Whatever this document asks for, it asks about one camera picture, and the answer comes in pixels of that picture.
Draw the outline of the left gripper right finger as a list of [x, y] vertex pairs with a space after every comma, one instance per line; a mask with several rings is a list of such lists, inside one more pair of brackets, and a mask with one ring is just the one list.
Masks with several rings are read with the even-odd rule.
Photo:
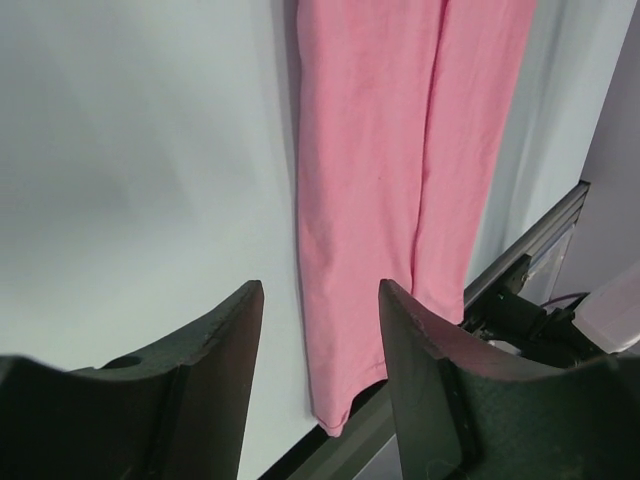
[[380, 325], [407, 479], [635, 479], [639, 360], [559, 369], [480, 340], [392, 280]]

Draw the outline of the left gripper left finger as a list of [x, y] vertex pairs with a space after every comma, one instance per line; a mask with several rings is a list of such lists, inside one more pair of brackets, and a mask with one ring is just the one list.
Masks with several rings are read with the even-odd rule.
[[252, 280], [102, 368], [1, 360], [5, 479], [233, 479], [263, 318]]

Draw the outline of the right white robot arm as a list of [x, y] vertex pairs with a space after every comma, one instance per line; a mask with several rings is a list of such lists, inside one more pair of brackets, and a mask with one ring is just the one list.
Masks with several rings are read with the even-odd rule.
[[639, 264], [590, 293], [575, 310], [574, 324], [607, 354], [639, 342]]

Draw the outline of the pink t shirt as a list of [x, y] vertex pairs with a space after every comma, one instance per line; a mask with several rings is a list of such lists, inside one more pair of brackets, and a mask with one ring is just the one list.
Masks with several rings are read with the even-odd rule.
[[536, 5], [302, 1], [298, 251], [313, 413], [386, 378], [378, 286], [451, 323]]

